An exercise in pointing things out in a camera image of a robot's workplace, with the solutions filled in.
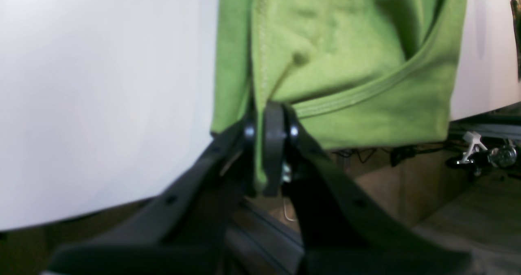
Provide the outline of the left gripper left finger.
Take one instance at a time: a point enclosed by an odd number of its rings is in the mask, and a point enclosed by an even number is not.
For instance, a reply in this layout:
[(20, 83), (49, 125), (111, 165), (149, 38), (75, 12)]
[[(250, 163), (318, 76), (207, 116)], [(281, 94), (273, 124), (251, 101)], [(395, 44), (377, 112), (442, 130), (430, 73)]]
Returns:
[(59, 249), (53, 275), (217, 275), (232, 214), (251, 186), (255, 125), (217, 136), (188, 171), (135, 216)]

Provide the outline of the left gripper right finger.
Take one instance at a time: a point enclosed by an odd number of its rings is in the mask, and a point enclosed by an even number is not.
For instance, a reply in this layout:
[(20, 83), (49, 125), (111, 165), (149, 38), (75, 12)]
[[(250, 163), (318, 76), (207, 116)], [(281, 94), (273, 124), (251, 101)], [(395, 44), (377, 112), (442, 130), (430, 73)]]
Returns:
[(289, 197), (304, 244), (299, 275), (470, 275), (472, 256), (414, 234), (337, 166), (291, 106), (263, 112), (263, 195)]

